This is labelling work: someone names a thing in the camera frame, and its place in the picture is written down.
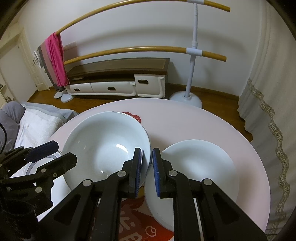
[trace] white bowl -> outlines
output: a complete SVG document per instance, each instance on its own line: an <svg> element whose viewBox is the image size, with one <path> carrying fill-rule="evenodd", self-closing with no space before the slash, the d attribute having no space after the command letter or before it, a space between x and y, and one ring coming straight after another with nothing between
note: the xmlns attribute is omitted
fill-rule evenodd
<svg viewBox="0 0 296 241"><path fill-rule="evenodd" d="M229 155L217 145L203 140L186 140L166 148L161 157L171 162L174 170L189 179L201 181L212 179L233 201L239 191L239 178ZM145 182L147 206L165 228L174 231L173 199L157 197L153 167L148 171Z"/></svg>
<svg viewBox="0 0 296 241"><path fill-rule="evenodd" d="M142 125L120 112L102 112L79 123L66 140L62 154L77 156L77 164L64 174L74 189L85 179L94 182L120 171L133 158L135 148L143 151L140 185L144 183L150 163L150 142Z"/></svg>

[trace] white bedsheet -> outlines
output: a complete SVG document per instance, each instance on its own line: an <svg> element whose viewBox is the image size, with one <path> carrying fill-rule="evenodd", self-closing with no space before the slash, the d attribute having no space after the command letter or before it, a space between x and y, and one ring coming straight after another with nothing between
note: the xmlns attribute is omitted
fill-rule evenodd
<svg viewBox="0 0 296 241"><path fill-rule="evenodd" d="M20 120L20 129L15 142L15 148L23 146L37 147L46 142L52 134L60 128L64 123L56 116L45 114L39 110L26 109L22 119ZM11 177L19 177L25 175L26 166L18 170Z"/></svg>

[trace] wooden floor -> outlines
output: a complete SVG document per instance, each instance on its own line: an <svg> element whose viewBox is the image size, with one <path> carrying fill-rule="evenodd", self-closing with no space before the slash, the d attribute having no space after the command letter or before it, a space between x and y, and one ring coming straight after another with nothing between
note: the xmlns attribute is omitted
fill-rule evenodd
<svg viewBox="0 0 296 241"><path fill-rule="evenodd" d="M170 96L172 93L181 90L185 90L185 86L169 84L169 88L166 87L166 95ZM53 89L48 91L37 91L32 95L28 102L51 104L61 109L71 109L78 113L82 113L93 107L114 101L110 99L97 99L94 96L81 96L75 97L67 103L62 103L60 99L54 98L55 92L56 91ZM191 92L200 97L203 109L227 121L248 141L252 140L252 135L244 128L245 121L239 117L237 111L239 98L237 96L198 87L192 87Z"/></svg>

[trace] pink towel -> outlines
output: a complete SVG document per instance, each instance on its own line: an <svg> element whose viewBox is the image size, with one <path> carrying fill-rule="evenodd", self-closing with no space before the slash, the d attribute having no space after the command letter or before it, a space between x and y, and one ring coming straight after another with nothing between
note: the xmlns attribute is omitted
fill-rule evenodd
<svg viewBox="0 0 296 241"><path fill-rule="evenodd" d="M57 85L68 85L69 80L64 67L64 50L60 34L56 35L56 33L53 33L50 35L45 40L45 46L57 78Z"/></svg>

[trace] white round base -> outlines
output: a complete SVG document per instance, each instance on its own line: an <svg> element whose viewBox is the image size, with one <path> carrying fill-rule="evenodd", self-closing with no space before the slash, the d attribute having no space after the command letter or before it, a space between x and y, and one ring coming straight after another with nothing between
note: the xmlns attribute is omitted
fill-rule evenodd
<svg viewBox="0 0 296 241"><path fill-rule="evenodd" d="M55 99L58 99L60 98L64 93L66 92L66 90L63 90L63 91L57 91L54 95L54 98Z"/></svg>
<svg viewBox="0 0 296 241"><path fill-rule="evenodd" d="M183 102L189 105L202 108L202 101L195 94L190 93L189 98L185 98L185 91L179 91L170 96L170 100Z"/></svg>
<svg viewBox="0 0 296 241"><path fill-rule="evenodd" d="M61 98L61 101L63 103L66 103L66 102L69 102L70 100L72 100L74 97L72 95L69 95L69 94L63 94L62 95L62 98Z"/></svg>

